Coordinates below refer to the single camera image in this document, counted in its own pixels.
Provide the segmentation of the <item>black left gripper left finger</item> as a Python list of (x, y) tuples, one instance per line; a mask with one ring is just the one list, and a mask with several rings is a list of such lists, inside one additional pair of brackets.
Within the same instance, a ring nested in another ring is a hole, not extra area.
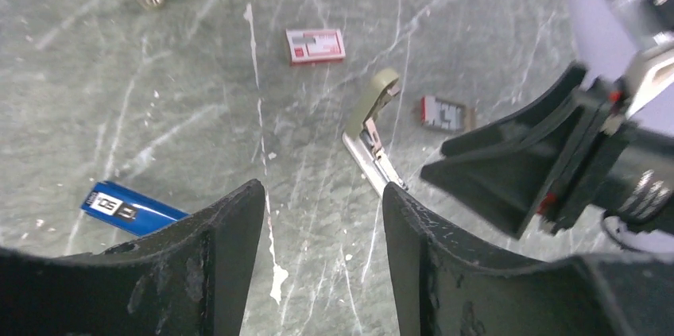
[(102, 253), (1, 251), (4, 335), (237, 335), (265, 217), (250, 180)]

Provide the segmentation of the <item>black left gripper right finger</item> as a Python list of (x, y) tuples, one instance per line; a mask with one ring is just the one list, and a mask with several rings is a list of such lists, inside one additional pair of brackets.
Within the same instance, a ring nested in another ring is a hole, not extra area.
[(499, 248), (394, 183), (382, 196), (403, 335), (670, 335), (673, 257), (591, 253), (544, 262)]

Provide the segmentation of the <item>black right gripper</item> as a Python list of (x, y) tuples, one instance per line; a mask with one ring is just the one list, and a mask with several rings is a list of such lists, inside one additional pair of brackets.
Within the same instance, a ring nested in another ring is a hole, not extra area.
[(527, 106), (445, 141), (442, 158), (425, 165), (421, 179), (511, 238), (522, 237), (539, 203), (541, 230), (572, 228), (629, 144), (631, 129), (626, 93), (612, 83), (576, 90), (575, 109), (556, 110), (586, 74), (584, 64), (572, 61)]

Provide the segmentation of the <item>beige olive stapler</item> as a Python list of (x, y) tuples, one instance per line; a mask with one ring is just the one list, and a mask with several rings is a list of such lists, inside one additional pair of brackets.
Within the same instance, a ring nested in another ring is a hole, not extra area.
[(392, 68), (375, 74), (361, 90), (342, 134), (345, 147), (380, 196), (388, 183), (408, 189), (390, 162), (376, 126), (380, 111), (401, 92), (398, 81), (399, 75)]

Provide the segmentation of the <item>red staple box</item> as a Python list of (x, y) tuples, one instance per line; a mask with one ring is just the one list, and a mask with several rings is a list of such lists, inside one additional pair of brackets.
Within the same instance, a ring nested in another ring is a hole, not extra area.
[(340, 29), (286, 29), (291, 65), (343, 61), (346, 48)]

